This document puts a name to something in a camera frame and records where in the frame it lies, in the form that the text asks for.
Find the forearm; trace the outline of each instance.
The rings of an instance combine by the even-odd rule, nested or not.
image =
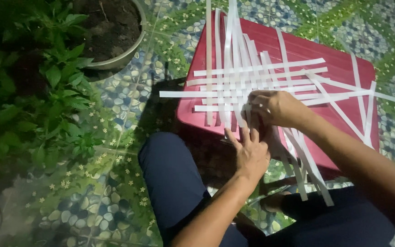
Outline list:
[[[395,163],[322,117],[314,115],[300,128],[393,223]]]
[[[216,247],[255,188],[249,179],[234,175],[212,202],[173,239],[174,247]]]

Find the navy blue pants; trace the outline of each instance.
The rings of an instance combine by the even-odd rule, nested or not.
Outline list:
[[[138,154],[164,246],[211,199],[184,142],[175,134],[151,135]],[[222,247],[258,246],[388,246],[395,229],[354,187],[330,190],[334,207],[317,193],[302,202],[299,194],[285,196],[283,213],[294,224],[261,239],[246,239],[234,225],[223,236]]]

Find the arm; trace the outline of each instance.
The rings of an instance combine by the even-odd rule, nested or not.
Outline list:
[[[256,91],[253,103],[269,123],[294,127],[314,141],[395,226],[395,163],[316,115],[287,92]]]
[[[208,205],[173,239],[174,247],[216,247],[222,241],[228,226],[254,191],[265,173],[270,154],[268,146],[259,142],[257,130],[242,128],[244,143],[241,144],[229,129],[227,136],[237,150],[237,172],[215,194]]]

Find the hand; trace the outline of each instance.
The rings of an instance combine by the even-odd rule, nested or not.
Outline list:
[[[271,154],[268,150],[268,144],[264,141],[260,141],[257,123],[258,116],[255,115],[252,121],[255,122],[253,124],[256,127],[251,128],[251,136],[249,135],[247,126],[240,128],[243,136],[243,143],[238,142],[229,128],[225,128],[225,133],[237,150],[236,174],[246,177],[255,187],[268,169]]]
[[[300,129],[315,114],[286,91],[256,90],[249,94],[252,110],[266,124]]]

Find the left hand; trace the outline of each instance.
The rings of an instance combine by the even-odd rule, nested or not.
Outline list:
[[[258,122],[257,116],[252,119],[253,122]],[[247,126],[240,128],[243,135],[243,143],[238,142],[229,128],[225,128],[225,132],[228,139],[237,150],[236,173],[246,177],[256,185],[268,169],[271,154],[268,150],[268,144],[264,141],[260,141],[258,124],[254,125],[255,126],[251,128],[251,135],[249,134]]]

